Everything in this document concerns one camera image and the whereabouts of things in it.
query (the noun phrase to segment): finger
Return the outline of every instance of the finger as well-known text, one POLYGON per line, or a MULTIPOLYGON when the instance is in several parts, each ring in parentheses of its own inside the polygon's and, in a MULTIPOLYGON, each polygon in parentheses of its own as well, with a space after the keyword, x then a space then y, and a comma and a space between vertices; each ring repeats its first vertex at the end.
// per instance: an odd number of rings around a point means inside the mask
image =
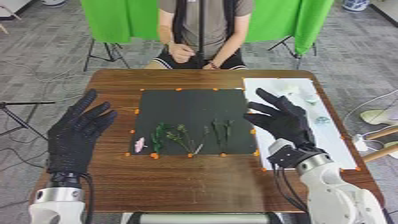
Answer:
POLYGON ((61 122, 66 122, 73 118, 79 118, 95 100, 96 100, 96 90, 91 89, 84 97, 81 98, 77 104, 68 108, 68 112, 61 118, 61 122))
POLYGON ((262 89, 256 90, 258 96, 264 98, 264 100, 276 105, 280 98, 262 89))
POLYGON ((184 48, 185 51, 189 51, 196 55, 196 51, 192 50, 192 48, 187 45, 182 45, 182 48, 184 48))
POLYGON ((264 114, 246 114, 244 118, 258 127, 267 129, 267 126, 272 122, 271 116, 264 114))
POLYGON ((278 111, 272 107, 265 106, 260 103, 251 102, 248 107, 264 112, 265 114, 271 114, 271 116, 281 115, 281 111, 278 111))
POLYGON ((105 132, 105 130, 109 129, 111 125, 114 124, 116 121, 116 117, 118 117, 118 112, 111 111, 109 114, 105 114, 100 118, 98 118, 98 129, 93 133, 93 137, 98 138, 105 132))
POLYGON ((303 116, 308 114, 306 110, 290 102, 287 96, 283 96, 280 99, 278 108, 294 116, 303 116))
POLYGON ((98 105, 82 115, 79 118, 79 123, 77 123, 77 130, 82 130, 89 122, 95 120, 95 118, 104 114, 104 112, 111 108, 111 103, 105 102, 102 105, 98 105))
POLYGON ((104 114, 96 119, 91 120, 89 124, 84 127, 84 133, 88 136, 93 136, 96 131, 100 131, 100 133, 104 132, 104 126, 109 125, 111 121, 114 123, 116 116, 118 112, 112 110, 107 114, 104 114))
POLYGON ((180 57, 187 57, 187 58, 189 58, 189 57, 192 57, 194 55, 196 55, 196 54, 194 54, 192 52, 189 52, 189 51, 180 51, 180 52, 178 52, 178 56, 180 56, 180 57))

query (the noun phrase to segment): chair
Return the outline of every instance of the chair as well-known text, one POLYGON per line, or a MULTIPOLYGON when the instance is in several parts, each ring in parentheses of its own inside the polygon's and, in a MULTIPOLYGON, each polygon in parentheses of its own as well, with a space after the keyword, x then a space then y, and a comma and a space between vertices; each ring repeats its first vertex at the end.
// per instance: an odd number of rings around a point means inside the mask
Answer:
MULTIPOLYGON (((0 8, 9 12, 11 16, 17 17, 18 20, 22 20, 22 17, 15 14, 15 12, 11 11, 11 9, 8 8, 8 6, 4 4, 0 4, 0 8)), ((0 23, 0 30, 4 31, 6 34, 9 34, 9 31, 0 23)))

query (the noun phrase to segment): person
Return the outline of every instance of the person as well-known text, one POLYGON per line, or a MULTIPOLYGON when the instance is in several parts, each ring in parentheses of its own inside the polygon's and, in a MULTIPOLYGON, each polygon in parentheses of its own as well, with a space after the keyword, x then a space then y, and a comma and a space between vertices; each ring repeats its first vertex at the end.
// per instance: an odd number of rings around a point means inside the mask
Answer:
POLYGON ((159 37, 166 45, 146 69, 248 69, 246 42, 253 0, 210 0, 205 8, 205 67, 200 67, 200 1, 159 0, 159 37))

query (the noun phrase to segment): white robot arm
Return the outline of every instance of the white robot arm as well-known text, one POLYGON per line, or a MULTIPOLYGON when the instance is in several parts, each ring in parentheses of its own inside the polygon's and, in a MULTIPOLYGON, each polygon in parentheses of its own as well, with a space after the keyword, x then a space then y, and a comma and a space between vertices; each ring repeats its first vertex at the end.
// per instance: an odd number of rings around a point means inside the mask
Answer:
POLYGON ((271 162, 285 168, 295 168, 308 186, 313 224, 386 224, 377 198, 367 189, 343 181, 340 165, 329 154, 322 150, 308 152, 295 149, 285 139, 278 139, 271 153, 271 162))

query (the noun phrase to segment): gray floor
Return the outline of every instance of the gray floor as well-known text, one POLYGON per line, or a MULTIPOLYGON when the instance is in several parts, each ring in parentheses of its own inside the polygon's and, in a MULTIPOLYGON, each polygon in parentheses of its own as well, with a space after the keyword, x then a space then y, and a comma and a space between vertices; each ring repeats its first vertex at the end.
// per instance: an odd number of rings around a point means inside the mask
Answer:
MULTIPOLYGON (((91 32, 81 8, 81 1, 70 0, 63 8, 50 9, 40 2, 25 11, 24 21, 6 21, 11 35, 0 33, 0 101, 57 100, 57 105, 38 110, 33 125, 47 132, 75 97, 86 88, 93 72, 100 68, 123 68, 118 62, 109 64, 93 61, 91 70, 82 73, 84 57, 91 32), (29 66, 36 71, 6 63, 29 66)), ((283 48, 272 52, 267 48, 276 41, 248 44, 244 57, 253 69, 294 69, 295 60, 283 48)), ((162 45, 155 41, 134 39, 125 45, 123 54, 134 68, 143 68, 159 54, 162 45)), ((340 117, 356 106, 398 88, 398 29, 383 16, 368 9, 363 13, 349 13, 340 6, 333 8, 326 28, 319 39, 319 57, 306 56, 303 69, 310 70, 322 81, 340 117)), ((367 133, 381 126, 367 125, 358 114, 365 109, 386 108, 397 95, 372 103, 356 113, 347 122, 351 133, 367 133)), ((27 116, 29 107, 13 107, 18 115, 27 116)), ((17 126, 0 114, 0 125, 17 126)), ((47 150, 47 143, 17 143, 33 141, 34 135, 20 131, 11 137, 0 138, 0 149, 11 147, 24 158, 31 158, 47 150)), ((45 156, 33 160, 43 164, 45 156)), ((0 169, 20 163, 11 151, 0 151, 0 169)), ((374 177, 386 196, 386 208, 398 209, 398 160, 391 157, 368 164, 374 177)), ((29 223, 27 203, 2 207, 29 198, 41 170, 22 164, 0 172, 0 223, 29 223)), ((96 223, 116 223, 118 215, 98 215, 96 223)))

